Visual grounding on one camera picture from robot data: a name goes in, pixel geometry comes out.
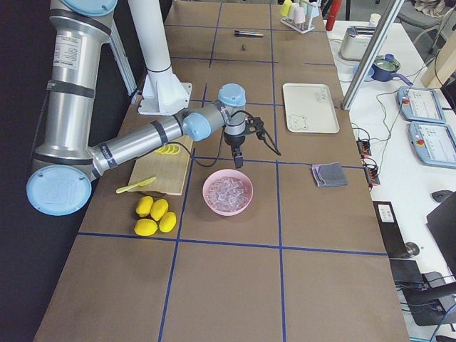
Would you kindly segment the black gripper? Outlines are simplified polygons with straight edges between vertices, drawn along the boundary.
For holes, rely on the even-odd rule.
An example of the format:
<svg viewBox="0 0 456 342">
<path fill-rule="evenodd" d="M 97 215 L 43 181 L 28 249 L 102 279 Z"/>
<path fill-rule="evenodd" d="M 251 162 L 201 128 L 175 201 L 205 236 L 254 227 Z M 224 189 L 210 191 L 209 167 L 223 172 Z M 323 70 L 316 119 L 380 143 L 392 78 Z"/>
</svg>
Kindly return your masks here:
<svg viewBox="0 0 456 342">
<path fill-rule="evenodd" d="M 232 157 L 234 161 L 234 165 L 237 169 L 243 166 L 244 164 L 244 157 L 242 153 L 241 146 L 245 142 L 244 135 L 230 135 L 228 133 L 224 133 L 224 141 L 228 146 L 232 148 Z"/>
</svg>

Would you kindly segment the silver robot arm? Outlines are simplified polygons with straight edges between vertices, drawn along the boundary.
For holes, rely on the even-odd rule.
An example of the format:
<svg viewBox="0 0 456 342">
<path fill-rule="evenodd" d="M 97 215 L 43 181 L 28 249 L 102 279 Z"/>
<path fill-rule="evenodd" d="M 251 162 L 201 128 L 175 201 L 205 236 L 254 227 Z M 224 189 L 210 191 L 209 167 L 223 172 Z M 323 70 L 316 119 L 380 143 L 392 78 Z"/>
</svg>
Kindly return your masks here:
<svg viewBox="0 0 456 342">
<path fill-rule="evenodd" d="M 188 106 L 190 84 L 173 73 L 158 1 L 130 1 L 147 78 L 143 104 L 158 120 L 119 138 L 88 144 L 100 51 L 110 39 L 115 1 L 52 1 L 56 28 L 53 71 L 46 90 L 48 115 L 42 145 L 33 151 L 33 172 L 26 185 L 38 211 L 63 216 L 88 201 L 91 182 L 106 170 L 152 152 L 183 135 L 204 140 L 219 129 L 237 135 L 246 94 L 228 83 L 218 98 L 199 110 Z"/>
</svg>

